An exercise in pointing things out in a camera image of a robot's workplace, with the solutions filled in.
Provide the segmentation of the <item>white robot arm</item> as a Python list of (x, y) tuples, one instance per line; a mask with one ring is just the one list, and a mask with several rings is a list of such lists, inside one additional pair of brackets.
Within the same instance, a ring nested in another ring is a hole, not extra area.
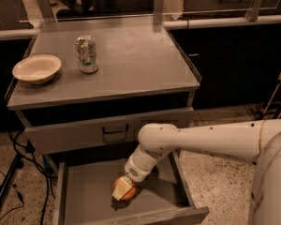
[(247, 225), (281, 225), (281, 119), (187, 128), (151, 123), (140, 129), (138, 141), (114, 184), (115, 200), (131, 198), (157, 163), (179, 149), (255, 162)]

